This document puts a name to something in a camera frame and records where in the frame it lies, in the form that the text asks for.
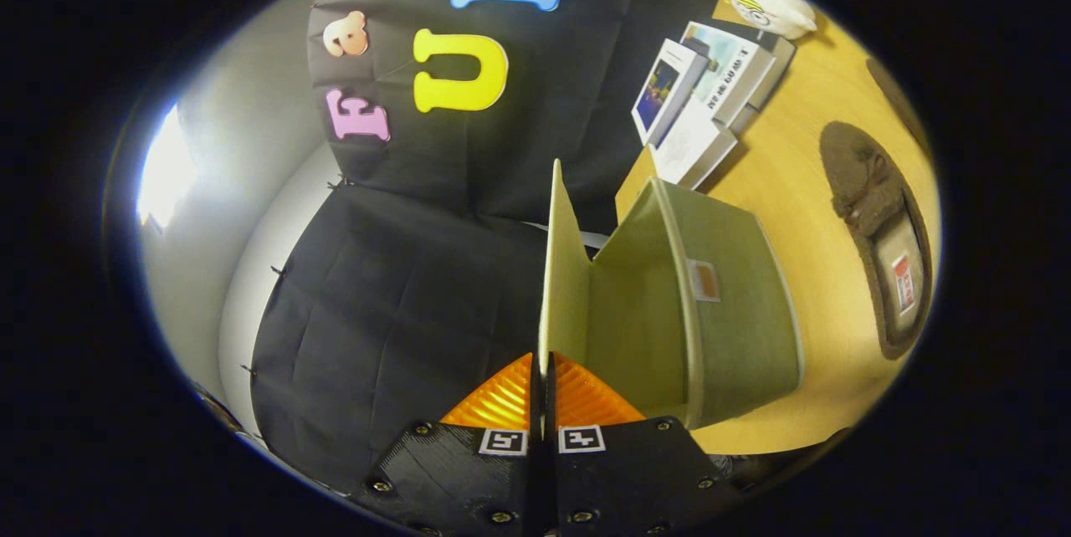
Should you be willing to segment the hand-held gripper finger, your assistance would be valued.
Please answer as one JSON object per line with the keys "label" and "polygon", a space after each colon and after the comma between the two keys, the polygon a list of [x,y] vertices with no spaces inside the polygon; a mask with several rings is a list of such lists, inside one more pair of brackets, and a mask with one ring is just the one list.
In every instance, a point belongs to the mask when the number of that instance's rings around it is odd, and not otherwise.
{"label": "hand-held gripper finger", "polygon": [[550,355],[548,370],[562,536],[699,534],[745,499],[679,418],[646,417],[565,355]]}
{"label": "hand-held gripper finger", "polygon": [[540,388],[525,353],[436,422],[405,426],[348,502],[408,536],[532,536],[546,521]]}

